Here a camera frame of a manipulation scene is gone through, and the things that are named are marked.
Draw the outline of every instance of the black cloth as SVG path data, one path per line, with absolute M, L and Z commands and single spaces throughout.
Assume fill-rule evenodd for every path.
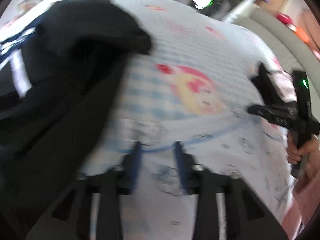
M 150 49 L 109 0 L 59 1 L 45 13 L 21 49 L 32 88 L 0 110 L 0 209 L 21 239 L 95 146 L 129 56 Z

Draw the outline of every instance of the pink sleeve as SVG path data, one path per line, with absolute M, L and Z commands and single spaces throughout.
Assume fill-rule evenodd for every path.
M 293 197 L 298 204 L 302 223 L 306 225 L 320 203 L 320 171 L 310 182 L 306 175 L 299 179 L 293 189 Z

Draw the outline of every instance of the person's arm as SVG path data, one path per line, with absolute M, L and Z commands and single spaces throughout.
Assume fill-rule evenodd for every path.
M 320 150 L 316 136 L 306 142 L 299 150 L 288 134 L 288 162 L 296 164 L 302 155 L 309 154 L 306 172 L 293 189 L 293 197 L 299 207 L 302 222 L 307 224 L 320 203 Z

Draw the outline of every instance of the green light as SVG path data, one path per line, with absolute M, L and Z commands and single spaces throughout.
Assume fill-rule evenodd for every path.
M 303 80 L 302 80 L 302 82 L 303 82 L 304 86 L 305 86 L 306 88 L 308 88 L 308 85 L 307 85 L 306 80 L 305 80 L 305 79 L 303 79 Z

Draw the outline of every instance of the pink cloth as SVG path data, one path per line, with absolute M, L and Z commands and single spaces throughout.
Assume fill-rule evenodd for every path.
M 282 222 L 289 240 L 295 237 L 300 222 L 306 225 L 320 203 L 320 171 L 309 181 L 305 175 L 293 189 L 294 202 Z

